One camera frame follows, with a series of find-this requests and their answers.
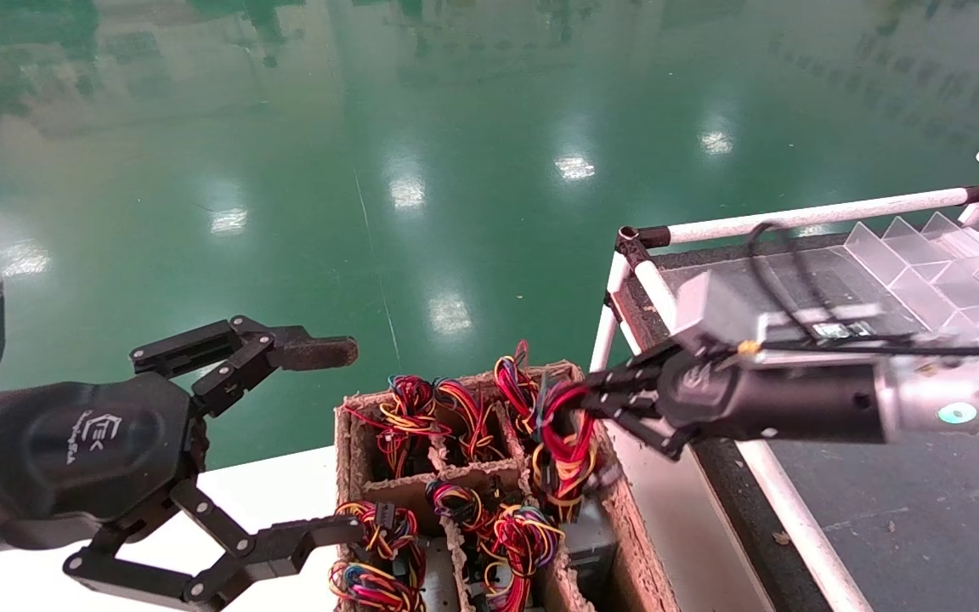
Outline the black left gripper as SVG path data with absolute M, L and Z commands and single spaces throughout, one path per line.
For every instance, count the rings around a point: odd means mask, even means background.
M 222 611 L 257 582 L 298 575 L 316 549 L 356 543 L 364 526 L 338 514 L 249 534 L 194 483 L 207 453 L 201 416 L 222 415 L 275 371 L 343 368 L 358 356 L 350 336 L 234 316 L 134 348 L 144 375 L 132 379 L 0 392 L 0 552 L 93 538 L 65 561 L 66 576 L 180 611 Z M 203 368 L 191 395 L 167 380 Z M 213 565 L 190 575 L 117 557 L 176 513 L 222 548 Z

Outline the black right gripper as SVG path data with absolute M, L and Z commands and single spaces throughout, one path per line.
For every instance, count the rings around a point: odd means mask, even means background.
M 583 387 L 586 413 L 670 462 L 695 440 L 886 442 L 871 363 L 751 368 L 658 344 Z

